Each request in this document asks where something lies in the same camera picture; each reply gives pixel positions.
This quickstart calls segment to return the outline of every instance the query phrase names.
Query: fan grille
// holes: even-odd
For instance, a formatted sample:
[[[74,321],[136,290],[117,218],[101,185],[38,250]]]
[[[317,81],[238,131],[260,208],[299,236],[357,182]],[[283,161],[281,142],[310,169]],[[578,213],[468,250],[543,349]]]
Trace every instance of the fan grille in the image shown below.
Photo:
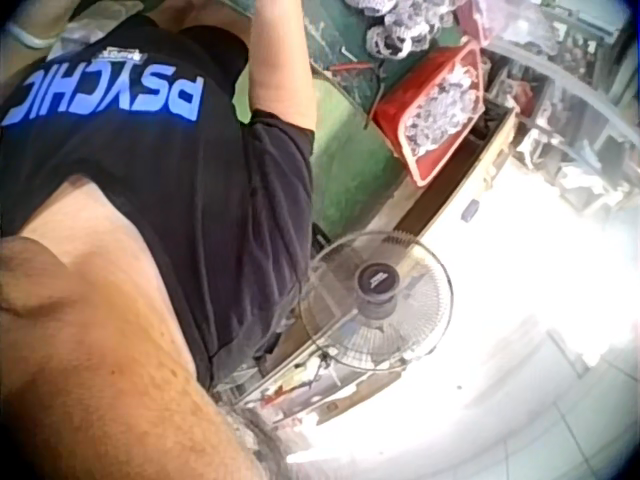
[[[356,278],[372,263],[393,266],[400,284],[395,308],[371,320],[359,308]],[[314,261],[300,306],[302,321],[325,353],[349,367],[386,371],[429,353],[451,317],[453,292],[438,258],[400,232],[348,236]]]

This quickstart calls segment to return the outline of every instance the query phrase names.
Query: electric fan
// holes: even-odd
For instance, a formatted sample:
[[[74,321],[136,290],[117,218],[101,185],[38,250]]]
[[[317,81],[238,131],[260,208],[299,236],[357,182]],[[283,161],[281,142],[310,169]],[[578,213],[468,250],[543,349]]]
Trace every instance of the electric fan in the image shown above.
[[[326,356],[388,371],[435,349],[452,306],[449,275],[427,247],[401,232],[364,232],[316,257],[299,312]]]

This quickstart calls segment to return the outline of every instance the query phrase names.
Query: person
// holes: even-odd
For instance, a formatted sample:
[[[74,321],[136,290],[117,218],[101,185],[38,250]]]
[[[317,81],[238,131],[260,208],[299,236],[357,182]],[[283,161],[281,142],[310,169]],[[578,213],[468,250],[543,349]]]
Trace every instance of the person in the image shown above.
[[[2,423],[46,478],[262,475],[208,392],[305,275],[316,107],[301,0],[248,25],[167,0],[0,107]]]

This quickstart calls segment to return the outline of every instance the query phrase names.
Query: red plastic crate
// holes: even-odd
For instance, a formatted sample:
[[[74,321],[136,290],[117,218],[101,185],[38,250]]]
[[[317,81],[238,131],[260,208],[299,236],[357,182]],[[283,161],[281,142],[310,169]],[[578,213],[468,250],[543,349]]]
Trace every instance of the red plastic crate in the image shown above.
[[[480,47],[471,40],[460,47],[436,49],[382,99],[373,113],[374,121],[382,130],[391,148],[406,162],[419,187],[427,185],[440,171],[480,115],[478,113],[470,118],[459,132],[449,136],[435,150],[418,158],[413,156],[409,145],[407,145],[404,128],[408,117],[420,100],[433,90],[446,75],[451,73],[456,63],[472,67],[477,72],[476,81],[471,88],[477,90],[482,96],[484,90],[480,68]]]

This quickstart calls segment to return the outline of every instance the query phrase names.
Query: black t-shirt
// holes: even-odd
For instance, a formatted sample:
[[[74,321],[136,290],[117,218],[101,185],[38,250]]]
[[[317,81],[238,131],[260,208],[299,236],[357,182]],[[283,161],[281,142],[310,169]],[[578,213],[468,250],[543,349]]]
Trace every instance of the black t-shirt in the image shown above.
[[[2,236],[70,176],[89,178],[144,238],[210,388],[251,358],[304,276],[313,133],[262,111],[239,122],[186,42],[109,46],[129,50],[46,63],[0,107]]]

